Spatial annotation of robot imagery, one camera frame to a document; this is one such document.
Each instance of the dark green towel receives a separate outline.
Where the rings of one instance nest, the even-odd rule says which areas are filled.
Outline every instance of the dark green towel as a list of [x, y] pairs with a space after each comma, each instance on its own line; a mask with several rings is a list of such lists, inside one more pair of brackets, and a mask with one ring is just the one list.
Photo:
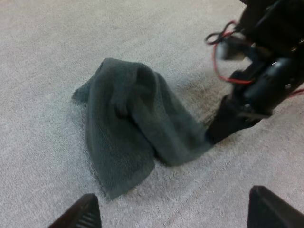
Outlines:
[[108, 198], [126, 193], [154, 168], [198, 158], [211, 144], [163, 77], [140, 63], [105, 59], [73, 94], [87, 103], [86, 139]]

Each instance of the carpet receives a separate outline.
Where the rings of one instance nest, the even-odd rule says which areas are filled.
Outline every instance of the carpet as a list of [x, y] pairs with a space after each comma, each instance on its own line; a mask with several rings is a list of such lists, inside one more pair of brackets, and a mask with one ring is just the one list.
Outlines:
[[[94, 193], [105, 228], [246, 227], [253, 185], [304, 212], [304, 97], [193, 162], [157, 163], [112, 202], [86, 149], [85, 108], [71, 101], [113, 57], [161, 73], [198, 120], [209, 119], [229, 85], [203, 40], [242, 10], [237, 0], [0, 0], [0, 226], [47, 227]], [[219, 66], [229, 75], [244, 64]]]

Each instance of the gray carpet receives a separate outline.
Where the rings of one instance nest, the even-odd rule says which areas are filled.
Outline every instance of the gray carpet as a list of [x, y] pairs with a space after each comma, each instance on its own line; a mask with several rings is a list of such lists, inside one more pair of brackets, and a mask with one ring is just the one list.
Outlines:
[[[204, 37], [238, 19], [237, 0], [0, 0], [0, 227], [43, 228], [95, 193], [105, 228], [246, 227], [250, 188], [265, 185], [304, 212], [304, 97], [178, 168], [160, 164], [108, 203], [71, 95], [105, 57], [160, 72], [207, 120], [229, 86]], [[237, 65], [221, 64], [224, 74]]]

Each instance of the wire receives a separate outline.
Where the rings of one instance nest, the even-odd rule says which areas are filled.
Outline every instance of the wire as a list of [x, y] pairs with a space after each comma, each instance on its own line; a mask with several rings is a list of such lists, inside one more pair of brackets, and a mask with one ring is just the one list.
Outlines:
[[293, 93], [290, 94], [290, 96], [288, 98], [292, 98], [292, 97], [299, 96], [299, 95], [304, 95], [304, 89], [298, 89], [298, 90], [294, 91]]
[[[223, 35], [223, 37], [230, 36], [233, 33], [234, 32], [227, 32]], [[214, 69], [215, 73], [217, 74], [218, 78], [225, 81], [225, 82], [235, 83], [235, 84], [246, 85], [246, 84], [252, 83], [253, 81], [233, 79], [233, 78], [228, 78], [228, 77], [224, 77], [224, 76], [221, 75], [221, 73], [219, 72], [219, 69], [218, 69], [217, 59], [216, 59], [217, 47], [218, 47], [218, 43], [213, 45], [212, 62], [213, 62], [213, 69]]]
[[[233, 33], [235, 33], [235, 31], [231, 31], [231, 32], [227, 32], [227, 29], [230, 25], [236, 25], [237, 22], [232, 20], [230, 21], [223, 29], [223, 31], [218, 32], [218, 33], [212, 33], [209, 36], [207, 36], [205, 38], [205, 42], [208, 45], [213, 45], [213, 53], [212, 53], [212, 62], [213, 62], [213, 69], [215, 71], [215, 73], [217, 74], [218, 78], [225, 81], [225, 82], [229, 82], [229, 83], [235, 83], [235, 84], [250, 84], [252, 83], [252, 81], [246, 81], [246, 80], [239, 80], [239, 79], [233, 79], [233, 78], [228, 78], [228, 77], [224, 77], [221, 75], [221, 73], [219, 72], [218, 69], [218, 65], [217, 65], [217, 60], [216, 60], [216, 52], [217, 52], [217, 47], [219, 42], [221, 42], [221, 40], [224, 37], [228, 37], [231, 36]], [[217, 36], [217, 38], [214, 41], [209, 41], [209, 39], [213, 36]]]

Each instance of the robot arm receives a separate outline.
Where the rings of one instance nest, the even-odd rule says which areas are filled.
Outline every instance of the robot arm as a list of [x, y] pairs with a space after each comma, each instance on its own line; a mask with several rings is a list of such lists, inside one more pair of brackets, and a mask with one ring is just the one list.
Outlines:
[[[216, 144], [256, 125], [304, 82], [304, 1], [242, 0], [247, 4], [235, 30], [211, 34], [208, 44], [225, 44], [226, 59], [236, 53], [252, 64], [234, 72], [231, 94], [225, 96], [206, 137]], [[208, 39], [217, 35], [215, 41]]]

